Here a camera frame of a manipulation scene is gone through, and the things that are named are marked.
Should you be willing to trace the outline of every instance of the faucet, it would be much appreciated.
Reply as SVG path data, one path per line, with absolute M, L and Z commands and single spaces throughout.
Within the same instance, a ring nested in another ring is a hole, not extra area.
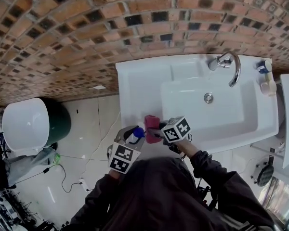
M 209 69 L 214 71 L 218 66 L 223 68 L 230 68 L 233 60 L 236 64 L 236 72 L 232 80 L 229 82 L 230 87 L 233 87 L 238 82 L 241 75 L 241 62 L 239 56 L 232 51 L 228 51 L 222 56 L 215 57 L 215 59 L 208 64 Z

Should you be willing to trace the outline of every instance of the red cloth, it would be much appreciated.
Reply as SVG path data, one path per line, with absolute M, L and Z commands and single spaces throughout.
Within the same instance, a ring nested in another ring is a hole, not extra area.
M 154 143 L 157 143 L 157 142 L 160 142 L 162 141 L 162 139 L 159 139 L 151 134 L 148 133 L 148 128 L 159 128 L 159 122 L 160 122 L 160 119 L 156 116 L 153 116 L 153 115 L 146 115 L 144 117 L 144 127 L 145 127 L 145 131 L 146 131 L 146 134 L 145 134 L 145 140 L 147 141 L 148 144 L 154 144 Z

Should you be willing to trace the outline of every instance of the floor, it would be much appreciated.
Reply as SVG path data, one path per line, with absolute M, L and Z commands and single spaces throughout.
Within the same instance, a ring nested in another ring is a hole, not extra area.
M 106 149 L 113 143 L 121 128 L 119 96 L 66 102 L 65 106 L 71 115 L 72 128 L 68 136 L 59 141 L 58 147 L 58 153 L 61 155 L 60 163 L 66 171 L 63 187 L 69 191 L 71 184 L 77 183 L 82 177 L 92 189 L 95 183 L 109 171 Z M 33 150 L 14 155 L 36 153 L 37 151 Z M 228 171 L 239 172 L 251 186 L 256 197 L 259 197 L 262 188 L 253 184 L 250 175 L 257 162 L 264 156 L 267 155 L 244 146 L 213 154 L 213 159 L 221 162 Z M 188 158 L 185 162 L 192 171 Z M 45 168 L 46 166 L 38 166 L 20 180 L 34 176 Z M 40 221 L 46 219 L 60 227 L 70 221 L 82 207 L 84 198 L 88 194 L 81 185 L 74 185 L 70 193 L 65 193 L 61 186 L 63 178 L 62 168 L 54 166 L 47 174 L 40 174 L 17 184 L 14 192 L 19 193 L 19 199 L 25 204 L 31 202 L 29 210 L 38 213 Z

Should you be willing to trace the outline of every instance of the power strip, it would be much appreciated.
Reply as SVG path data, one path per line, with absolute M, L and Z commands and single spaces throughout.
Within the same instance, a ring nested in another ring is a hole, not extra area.
M 81 183 L 83 189 L 85 190 L 85 192 L 89 192 L 90 188 L 88 187 L 87 183 L 85 182 L 85 180 L 83 178 L 79 179 L 79 182 Z

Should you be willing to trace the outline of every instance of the white sink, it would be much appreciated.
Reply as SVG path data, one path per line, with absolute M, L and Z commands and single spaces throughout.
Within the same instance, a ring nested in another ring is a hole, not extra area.
M 216 55 L 183 55 L 117 64 L 122 125 L 143 121 L 145 115 L 162 119 L 186 116 L 193 141 L 210 153 L 244 146 L 278 132 L 276 96 L 264 96 L 264 76 L 256 69 L 258 57 L 239 56 L 241 76 L 229 87 L 235 66 L 211 71 Z M 211 93 L 213 101 L 204 96 Z

